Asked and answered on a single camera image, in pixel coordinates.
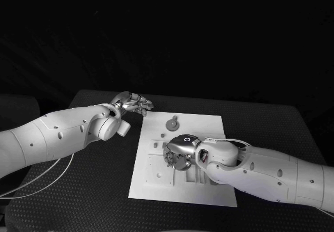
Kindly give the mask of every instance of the white paper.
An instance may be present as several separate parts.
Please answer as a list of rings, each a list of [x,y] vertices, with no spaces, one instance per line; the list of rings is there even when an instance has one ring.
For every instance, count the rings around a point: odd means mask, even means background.
[[[177,116],[180,123],[180,128],[174,132],[166,128],[166,122],[173,116]],[[222,117],[147,112],[128,197],[236,207],[233,187],[212,183],[195,162],[192,168],[185,172],[167,167],[163,158],[163,143],[169,143],[180,134],[193,134],[200,140],[205,140],[205,137],[225,138]]]

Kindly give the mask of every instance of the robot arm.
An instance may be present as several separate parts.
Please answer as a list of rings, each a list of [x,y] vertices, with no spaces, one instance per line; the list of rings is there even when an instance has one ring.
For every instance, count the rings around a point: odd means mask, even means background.
[[[130,124],[123,115],[133,111],[146,116],[151,108],[144,97],[126,91],[111,104],[52,112],[0,132],[0,178],[32,164],[66,157],[115,133],[126,136]]]
[[[238,148],[222,139],[200,141],[187,134],[170,141],[164,158],[179,171],[196,162],[216,183],[229,184],[268,201],[310,205],[334,213],[333,167],[269,149]]]

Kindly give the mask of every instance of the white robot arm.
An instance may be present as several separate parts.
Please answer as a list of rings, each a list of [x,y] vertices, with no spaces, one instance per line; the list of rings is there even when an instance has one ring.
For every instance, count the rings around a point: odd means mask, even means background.
[[[225,139],[200,141],[189,134],[172,139],[164,160],[179,171],[196,163],[216,183],[268,201],[310,205],[334,213],[333,167],[251,145],[236,147]]]
[[[108,140],[115,133],[126,136],[127,111],[147,115],[151,101],[123,92],[111,104],[61,110],[23,126],[0,132],[0,178],[23,167],[61,159],[81,151],[91,142]]]

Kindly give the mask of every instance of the black table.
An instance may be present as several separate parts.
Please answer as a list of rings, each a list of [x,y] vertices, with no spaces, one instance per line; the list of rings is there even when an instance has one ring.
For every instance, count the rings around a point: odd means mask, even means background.
[[[79,91],[69,106],[108,103],[118,92]],[[153,111],[221,115],[228,138],[275,149],[326,164],[300,112],[293,106],[144,95]],[[43,192],[13,200],[7,207],[9,232],[91,232],[176,229],[205,231],[334,231],[334,219],[316,208],[265,201],[235,190],[238,208],[128,198],[143,116],[128,113],[126,137],[91,143],[75,154],[64,177]],[[62,173],[69,157],[16,196],[43,188]],[[33,165],[23,182],[54,161]]]

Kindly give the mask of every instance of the black background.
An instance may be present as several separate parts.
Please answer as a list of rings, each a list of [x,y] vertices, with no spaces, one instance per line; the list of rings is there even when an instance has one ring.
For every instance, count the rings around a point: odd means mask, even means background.
[[[81,89],[293,105],[334,165],[333,9],[166,3],[2,17],[0,93],[33,96],[42,114]]]

